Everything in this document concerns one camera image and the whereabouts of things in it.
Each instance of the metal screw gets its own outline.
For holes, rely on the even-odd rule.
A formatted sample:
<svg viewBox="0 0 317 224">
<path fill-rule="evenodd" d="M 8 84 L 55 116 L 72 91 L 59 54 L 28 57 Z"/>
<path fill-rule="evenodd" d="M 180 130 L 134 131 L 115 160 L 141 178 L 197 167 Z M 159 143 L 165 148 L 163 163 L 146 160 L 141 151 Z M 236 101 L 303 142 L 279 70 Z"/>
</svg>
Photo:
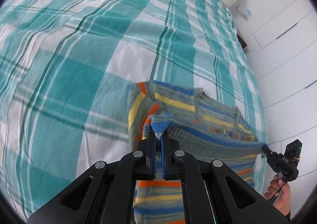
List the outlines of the metal screw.
<svg viewBox="0 0 317 224">
<path fill-rule="evenodd" d="M 185 155 L 185 153 L 182 150 L 177 150 L 177 151 L 175 151 L 175 155 L 178 156 L 178 157 L 182 157 L 182 156 Z"/>
<path fill-rule="evenodd" d="M 212 164 L 215 166 L 215 167 L 221 167 L 222 166 L 222 161 L 220 160 L 214 160 L 212 162 Z"/>
<path fill-rule="evenodd" d="M 143 155 L 143 152 L 141 152 L 141 151 L 135 151 L 134 153 L 133 153 L 133 156 L 134 157 L 141 157 Z"/>
<path fill-rule="evenodd" d="M 95 167 L 97 169 L 102 169 L 105 165 L 106 164 L 104 162 L 102 162 L 102 161 L 98 161 L 98 162 L 95 163 Z"/>
</svg>

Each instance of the white wall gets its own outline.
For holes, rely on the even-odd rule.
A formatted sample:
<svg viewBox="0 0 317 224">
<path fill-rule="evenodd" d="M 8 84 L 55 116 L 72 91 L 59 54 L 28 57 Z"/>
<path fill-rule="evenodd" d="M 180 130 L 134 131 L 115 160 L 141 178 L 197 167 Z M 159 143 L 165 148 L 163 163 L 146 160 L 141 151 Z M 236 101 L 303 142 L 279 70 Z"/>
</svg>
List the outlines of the white wall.
<svg viewBox="0 0 317 224">
<path fill-rule="evenodd" d="M 237 12 L 239 4 L 251 10 L 250 20 Z M 317 80 L 317 15 L 308 0 L 239 0 L 231 11 L 248 45 L 270 148 L 284 153 L 288 143 L 303 143 L 299 177 L 290 182 L 293 216 L 317 182 L 317 82 L 312 84 Z M 273 176 L 267 166 L 264 190 Z"/>
</svg>

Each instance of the folded fabric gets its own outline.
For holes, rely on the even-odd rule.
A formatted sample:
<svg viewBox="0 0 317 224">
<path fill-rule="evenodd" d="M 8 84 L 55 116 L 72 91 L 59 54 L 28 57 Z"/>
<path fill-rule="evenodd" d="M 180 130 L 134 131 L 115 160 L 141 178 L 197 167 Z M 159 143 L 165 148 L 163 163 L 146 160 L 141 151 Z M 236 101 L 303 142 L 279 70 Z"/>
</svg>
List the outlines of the folded fabric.
<svg viewBox="0 0 317 224">
<path fill-rule="evenodd" d="M 136 146 L 152 127 L 160 140 L 167 130 L 180 148 L 197 159 L 224 161 L 254 187 L 253 168 L 264 143 L 258 142 L 238 108 L 227 107 L 190 89 L 149 81 L 128 88 L 129 139 Z M 163 181 L 157 148 L 155 181 L 139 181 L 134 200 L 136 223 L 182 223 L 182 191 L 179 181 Z"/>
</svg>

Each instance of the plaid bedspread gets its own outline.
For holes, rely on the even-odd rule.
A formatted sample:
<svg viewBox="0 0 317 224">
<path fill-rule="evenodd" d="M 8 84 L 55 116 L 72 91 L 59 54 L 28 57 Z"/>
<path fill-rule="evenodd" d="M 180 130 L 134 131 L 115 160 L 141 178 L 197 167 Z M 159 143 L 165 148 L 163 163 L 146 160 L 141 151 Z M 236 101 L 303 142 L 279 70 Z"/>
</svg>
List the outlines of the plaid bedspread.
<svg viewBox="0 0 317 224">
<path fill-rule="evenodd" d="M 26 219 L 98 160 L 132 150 L 127 92 L 157 80 L 238 107 L 266 142 L 258 87 L 221 0 L 7 0 L 0 189 Z M 256 166 L 262 188 L 264 162 Z"/>
</svg>

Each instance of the bed sheet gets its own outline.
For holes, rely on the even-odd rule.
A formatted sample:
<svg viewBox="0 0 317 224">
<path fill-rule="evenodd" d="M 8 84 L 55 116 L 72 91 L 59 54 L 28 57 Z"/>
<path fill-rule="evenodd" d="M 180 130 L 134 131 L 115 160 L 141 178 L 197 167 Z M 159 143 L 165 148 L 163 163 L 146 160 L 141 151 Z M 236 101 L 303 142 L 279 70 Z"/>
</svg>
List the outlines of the bed sheet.
<svg viewBox="0 0 317 224">
<path fill-rule="evenodd" d="M 126 86 L 152 79 L 238 107 L 266 142 L 258 86 L 221 0 L 6 1 L 0 189 L 23 219 L 94 162 L 132 150 Z"/>
</svg>

